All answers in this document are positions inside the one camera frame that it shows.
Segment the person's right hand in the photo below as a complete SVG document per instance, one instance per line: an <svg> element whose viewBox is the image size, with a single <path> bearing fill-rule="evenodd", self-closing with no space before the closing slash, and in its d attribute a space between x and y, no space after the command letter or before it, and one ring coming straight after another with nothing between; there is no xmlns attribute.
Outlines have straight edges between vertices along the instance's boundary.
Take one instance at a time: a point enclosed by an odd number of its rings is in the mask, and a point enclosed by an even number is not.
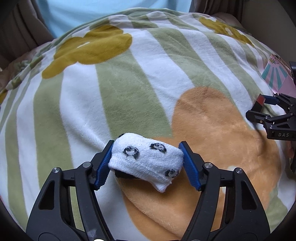
<svg viewBox="0 0 296 241"><path fill-rule="evenodd" d="M295 166L295 142L287 141L286 142L286 149L285 152L287 157L290 160L290 169L292 173L295 173L296 166Z"/></svg>

